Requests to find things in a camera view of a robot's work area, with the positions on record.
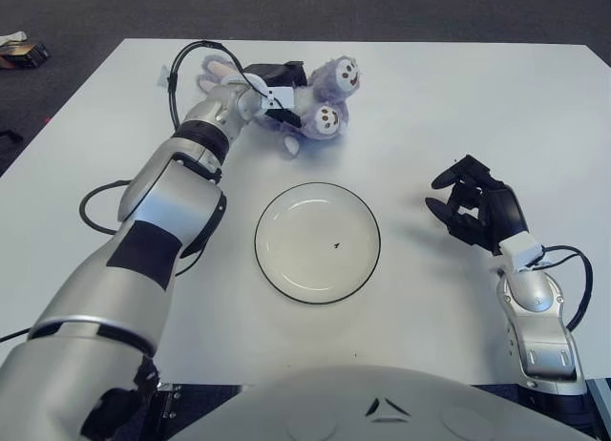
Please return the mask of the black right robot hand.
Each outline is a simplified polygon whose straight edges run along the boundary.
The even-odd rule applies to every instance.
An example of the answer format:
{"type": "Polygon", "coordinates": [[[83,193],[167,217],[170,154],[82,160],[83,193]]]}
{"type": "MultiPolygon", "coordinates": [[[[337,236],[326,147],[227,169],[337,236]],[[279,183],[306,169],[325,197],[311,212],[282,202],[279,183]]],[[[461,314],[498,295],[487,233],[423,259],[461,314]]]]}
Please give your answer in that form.
{"type": "Polygon", "coordinates": [[[528,230],[513,189],[475,157],[466,155],[432,181],[434,190],[446,187],[452,188],[447,201],[426,198],[425,203],[460,241],[498,256],[502,241],[528,230]]]}

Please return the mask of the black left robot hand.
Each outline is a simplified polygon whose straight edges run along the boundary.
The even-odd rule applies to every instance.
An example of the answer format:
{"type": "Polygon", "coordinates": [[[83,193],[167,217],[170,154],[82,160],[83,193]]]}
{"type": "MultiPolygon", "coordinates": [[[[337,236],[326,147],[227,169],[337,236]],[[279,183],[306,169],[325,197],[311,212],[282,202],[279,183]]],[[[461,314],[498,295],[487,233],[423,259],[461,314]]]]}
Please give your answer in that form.
{"type": "MultiPolygon", "coordinates": [[[[288,61],[284,64],[251,64],[244,71],[259,76],[266,85],[271,87],[290,87],[297,89],[307,85],[306,73],[302,61],[288,61]]],[[[289,110],[267,110],[264,113],[273,120],[287,123],[289,126],[300,129],[302,121],[299,116],[289,110]]]]}

